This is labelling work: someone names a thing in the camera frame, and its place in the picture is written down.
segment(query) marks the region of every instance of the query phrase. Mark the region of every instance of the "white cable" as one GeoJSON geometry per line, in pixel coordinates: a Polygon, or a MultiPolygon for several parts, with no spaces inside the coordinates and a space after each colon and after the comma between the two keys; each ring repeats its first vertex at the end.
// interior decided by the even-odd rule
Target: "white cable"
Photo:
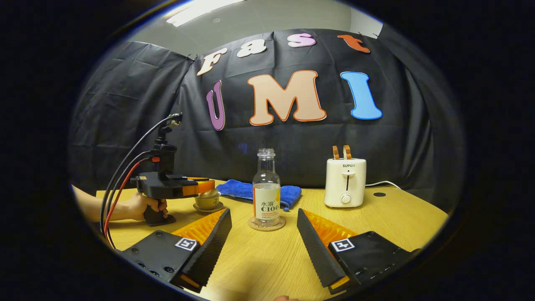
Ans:
{"type": "Polygon", "coordinates": [[[397,186],[396,184],[394,184],[392,182],[389,182],[389,181],[381,181],[381,182],[377,182],[377,183],[373,183],[373,184],[366,184],[366,186],[374,186],[374,185],[381,184],[381,183],[389,183],[389,184],[392,184],[392,185],[396,186],[397,188],[399,188],[399,186],[397,186]]]}

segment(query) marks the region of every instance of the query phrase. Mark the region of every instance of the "hand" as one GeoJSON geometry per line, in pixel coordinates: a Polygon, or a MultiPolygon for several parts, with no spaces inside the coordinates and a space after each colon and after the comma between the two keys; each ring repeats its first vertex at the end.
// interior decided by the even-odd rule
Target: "hand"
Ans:
{"type": "Polygon", "coordinates": [[[163,210],[164,218],[167,218],[167,200],[162,199],[162,203],[158,206],[158,201],[144,196],[140,192],[136,192],[129,200],[122,202],[124,214],[121,214],[122,219],[132,219],[136,221],[143,221],[145,217],[143,213],[147,210],[147,205],[154,211],[159,212],[163,210]]]}
{"type": "Polygon", "coordinates": [[[273,301],[299,301],[298,299],[290,299],[290,297],[288,296],[279,296],[275,299],[273,299],[273,301]]]}

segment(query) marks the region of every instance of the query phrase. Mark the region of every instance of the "black cable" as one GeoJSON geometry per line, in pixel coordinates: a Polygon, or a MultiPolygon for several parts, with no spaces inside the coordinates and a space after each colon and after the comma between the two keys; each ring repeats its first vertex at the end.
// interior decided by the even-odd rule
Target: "black cable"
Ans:
{"type": "Polygon", "coordinates": [[[139,145],[139,143],[141,143],[141,141],[143,139],[145,139],[146,136],[148,136],[154,129],[159,127],[162,123],[164,123],[164,122],[166,122],[166,121],[168,121],[170,119],[173,119],[173,118],[176,118],[176,116],[174,116],[174,115],[173,116],[168,116],[168,117],[162,119],[155,126],[153,126],[152,129],[150,129],[147,133],[145,133],[145,135],[143,135],[143,137],[141,137],[141,139],[139,139],[139,141],[130,149],[130,151],[128,152],[128,154],[126,154],[126,156],[123,159],[123,161],[121,162],[121,164],[119,164],[119,166],[117,167],[117,169],[113,173],[113,176],[111,177],[111,179],[110,179],[110,181],[108,183],[108,186],[106,187],[106,192],[104,193],[104,197],[102,198],[101,212],[100,212],[100,229],[101,229],[102,235],[104,235],[104,211],[105,211],[105,207],[106,207],[106,200],[108,198],[108,194],[110,193],[111,183],[113,183],[113,180],[117,176],[117,173],[119,172],[119,170],[121,169],[123,164],[125,164],[126,159],[132,154],[132,151],[139,145]]]}
{"type": "MultiPolygon", "coordinates": [[[[112,204],[112,201],[113,201],[113,195],[115,195],[115,191],[117,190],[117,186],[121,182],[121,179],[125,176],[126,173],[128,173],[130,171],[130,168],[132,168],[132,165],[137,163],[139,157],[144,156],[146,154],[150,154],[150,150],[148,150],[146,152],[143,152],[143,153],[137,155],[134,159],[132,159],[132,161],[130,161],[130,163],[123,170],[123,173],[117,178],[117,181],[115,181],[115,185],[113,186],[113,191],[111,192],[110,197],[108,199],[108,203],[106,204],[107,205],[107,209],[106,209],[106,215],[105,216],[108,216],[108,214],[110,213],[111,204],[112,204]]],[[[143,158],[143,159],[141,159],[139,161],[143,162],[143,161],[146,161],[148,159],[149,158],[143,158]]],[[[110,226],[108,226],[107,233],[108,233],[109,242],[110,242],[111,246],[115,249],[115,245],[113,244],[113,241],[111,239],[110,226]]]]}

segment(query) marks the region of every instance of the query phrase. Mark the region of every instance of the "table surface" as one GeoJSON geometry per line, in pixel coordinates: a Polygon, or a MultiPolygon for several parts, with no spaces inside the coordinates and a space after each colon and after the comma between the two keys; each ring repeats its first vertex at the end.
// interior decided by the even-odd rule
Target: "table surface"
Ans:
{"type": "MultiPolygon", "coordinates": [[[[216,186],[224,181],[216,181],[216,186]]],[[[129,199],[136,189],[123,190],[119,201],[129,199]]],[[[102,197],[103,191],[97,192],[102,197]]],[[[397,246],[412,251],[424,247],[442,227],[447,214],[430,203],[393,186],[367,187],[364,202],[357,208],[329,208],[323,203],[325,190],[303,189],[289,212],[281,211],[286,225],[261,232],[249,227],[252,203],[221,196],[231,210],[232,230],[221,251],[208,285],[195,295],[214,301],[272,301],[288,295],[300,301],[325,300],[336,296],[322,288],[297,229],[297,210],[302,208],[357,233],[375,231],[397,246]],[[383,192],[384,197],[373,194],[383,192]]],[[[193,207],[193,198],[168,200],[167,209],[177,221],[149,227],[145,221],[110,222],[116,248],[125,250],[156,230],[173,232],[206,214],[193,207]]]]}

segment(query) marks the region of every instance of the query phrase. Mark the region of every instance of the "blue towel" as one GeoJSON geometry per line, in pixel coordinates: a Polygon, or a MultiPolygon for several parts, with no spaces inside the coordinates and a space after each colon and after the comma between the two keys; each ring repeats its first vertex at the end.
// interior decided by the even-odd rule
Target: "blue towel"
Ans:
{"type": "MultiPolygon", "coordinates": [[[[221,195],[240,198],[244,201],[253,202],[253,185],[236,180],[228,180],[225,184],[216,187],[221,195]]],[[[280,188],[280,207],[284,211],[290,211],[290,208],[301,196],[301,189],[297,186],[282,186],[280,188]]]]}

